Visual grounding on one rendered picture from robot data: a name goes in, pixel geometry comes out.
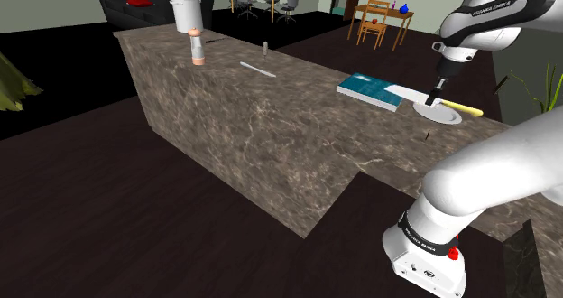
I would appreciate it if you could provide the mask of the white plate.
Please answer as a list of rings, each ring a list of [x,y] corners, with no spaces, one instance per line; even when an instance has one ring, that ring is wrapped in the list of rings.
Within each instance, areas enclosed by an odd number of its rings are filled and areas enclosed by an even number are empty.
[[[442,104],[427,106],[426,104],[413,103],[412,107],[419,115],[436,123],[456,125],[462,122],[462,116],[455,109]]]

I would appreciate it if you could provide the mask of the brown wooden side table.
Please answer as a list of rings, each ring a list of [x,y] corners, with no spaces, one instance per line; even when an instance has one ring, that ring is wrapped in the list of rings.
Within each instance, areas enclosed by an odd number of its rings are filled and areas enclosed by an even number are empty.
[[[364,10],[366,8],[366,5],[367,4],[357,5],[355,7],[355,14],[357,12],[361,12],[362,17],[363,17],[363,13],[364,13]],[[383,15],[382,12],[377,12],[377,11],[370,11],[369,14]],[[395,48],[396,48],[397,45],[402,45],[402,42],[403,42],[404,37],[406,35],[406,32],[408,31],[409,25],[411,23],[412,16],[413,16],[413,12],[407,11],[405,13],[401,13],[400,11],[392,9],[391,7],[389,7],[389,13],[387,15],[387,18],[391,17],[391,18],[401,19],[401,28],[399,29],[397,36],[395,38],[394,45],[392,47],[393,51],[395,51]],[[350,37],[351,37],[351,33],[352,33],[353,25],[354,25],[354,20],[355,20],[355,17],[351,20],[347,39],[350,39]]]

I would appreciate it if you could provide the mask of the teal book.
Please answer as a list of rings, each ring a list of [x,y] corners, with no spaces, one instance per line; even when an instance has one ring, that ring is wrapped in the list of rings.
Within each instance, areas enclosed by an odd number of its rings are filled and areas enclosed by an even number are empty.
[[[402,97],[386,90],[391,85],[391,82],[355,73],[337,86],[337,92],[395,112]]]

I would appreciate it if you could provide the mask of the brown wooden chair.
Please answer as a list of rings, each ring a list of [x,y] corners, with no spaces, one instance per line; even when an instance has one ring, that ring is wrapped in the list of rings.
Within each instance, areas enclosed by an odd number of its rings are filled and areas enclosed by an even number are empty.
[[[388,13],[389,13],[389,7],[390,7],[389,2],[383,2],[383,1],[378,1],[378,0],[369,0],[368,1],[366,8],[364,10],[364,13],[363,13],[362,22],[359,25],[358,37],[357,37],[356,44],[359,44],[360,42],[364,42],[367,34],[373,34],[373,35],[376,36],[374,49],[376,50],[378,47],[381,46],[383,37],[384,37],[384,35],[386,33],[386,29],[387,29],[387,25],[385,24],[385,20],[387,18]],[[381,22],[377,19],[373,19],[371,22],[366,21],[365,17],[370,11],[382,12],[383,13],[383,20]]]

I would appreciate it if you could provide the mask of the green leafy plant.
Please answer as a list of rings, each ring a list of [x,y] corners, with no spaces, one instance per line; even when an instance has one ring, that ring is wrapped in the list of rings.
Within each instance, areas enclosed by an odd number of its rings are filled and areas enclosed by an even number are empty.
[[[544,99],[534,97],[527,83],[521,77],[515,75],[512,70],[510,70],[509,77],[518,80],[522,84],[530,100],[539,104],[541,114],[547,113],[555,108],[559,93],[563,89],[563,73],[557,76],[556,64],[551,64],[551,61],[547,61],[544,79]]]

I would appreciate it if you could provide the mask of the white butter knife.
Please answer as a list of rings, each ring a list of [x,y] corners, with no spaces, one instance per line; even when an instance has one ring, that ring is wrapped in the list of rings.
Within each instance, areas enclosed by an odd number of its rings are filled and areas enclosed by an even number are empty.
[[[271,77],[271,78],[276,78],[276,77],[277,77],[275,74],[273,74],[273,73],[271,73],[271,72],[268,72],[268,71],[266,71],[266,70],[262,70],[262,69],[256,68],[255,66],[252,66],[252,65],[250,65],[250,64],[248,64],[248,63],[246,63],[246,62],[243,62],[243,61],[240,61],[240,65],[243,66],[243,67],[246,67],[246,68],[248,68],[248,69],[257,71],[257,72],[259,72],[259,73],[261,73],[261,74],[263,74],[263,75],[265,75],[265,76],[267,76],[267,77]]]

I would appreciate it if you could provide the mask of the dark robot stand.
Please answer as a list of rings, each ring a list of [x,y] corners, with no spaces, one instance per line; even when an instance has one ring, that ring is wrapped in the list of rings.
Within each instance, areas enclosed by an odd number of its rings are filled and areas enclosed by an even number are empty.
[[[307,237],[300,262],[304,298],[436,298],[396,275],[383,232],[414,198],[358,173]],[[463,298],[506,298],[503,246],[474,229],[459,236],[466,260]]]

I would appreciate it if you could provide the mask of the peach and clear pepper grinder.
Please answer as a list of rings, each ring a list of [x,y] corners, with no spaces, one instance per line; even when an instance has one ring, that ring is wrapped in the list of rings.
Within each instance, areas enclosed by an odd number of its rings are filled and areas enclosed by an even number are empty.
[[[194,65],[204,65],[206,62],[202,41],[201,41],[201,31],[196,27],[188,30],[188,35],[190,38],[190,48],[191,48],[191,58]]]

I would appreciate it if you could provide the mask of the white bucket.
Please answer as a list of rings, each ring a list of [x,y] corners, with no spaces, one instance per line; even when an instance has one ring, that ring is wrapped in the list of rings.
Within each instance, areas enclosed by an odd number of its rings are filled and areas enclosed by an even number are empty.
[[[201,0],[170,0],[170,4],[178,32],[187,33],[191,29],[200,31],[204,29]]]

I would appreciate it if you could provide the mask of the black sofa with red cushion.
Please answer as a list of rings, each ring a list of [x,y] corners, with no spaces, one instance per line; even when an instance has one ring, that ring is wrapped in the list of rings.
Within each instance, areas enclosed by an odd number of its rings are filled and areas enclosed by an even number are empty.
[[[99,0],[106,20],[124,29],[175,23],[170,0],[148,0],[151,6],[132,6],[126,0]]]

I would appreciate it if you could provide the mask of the yellow-green plant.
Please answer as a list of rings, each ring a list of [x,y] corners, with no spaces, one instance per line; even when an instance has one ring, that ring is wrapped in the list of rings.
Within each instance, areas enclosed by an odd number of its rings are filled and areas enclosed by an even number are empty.
[[[22,100],[42,93],[0,52],[0,111],[23,111]]]

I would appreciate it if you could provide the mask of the yellow-handled white cleaver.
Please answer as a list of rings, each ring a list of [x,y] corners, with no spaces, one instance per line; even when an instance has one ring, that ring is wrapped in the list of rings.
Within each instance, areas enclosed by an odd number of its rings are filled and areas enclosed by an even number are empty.
[[[402,98],[406,98],[410,101],[412,101],[413,103],[417,103],[420,105],[424,105],[426,100],[429,98],[428,94],[419,92],[417,90],[411,89],[411,88],[405,88],[403,86],[399,86],[399,85],[390,85],[388,87],[385,88],[386,91],[393,93],[394,95],[397,95],[399,97]],[[462,104],[458,104],[455,102],[451,102],[442,98],[435,98],[431,104],[429,105],[430,107],[434,107],[437,104],[441,104],[445,107],[450,107],[453,108],[455,110],[459,110],[465,113],[468,113],[472,116],[482,116],[484,114],[484,112],[480,109],[477,108],[473,108],[473,107],[468,107]]]

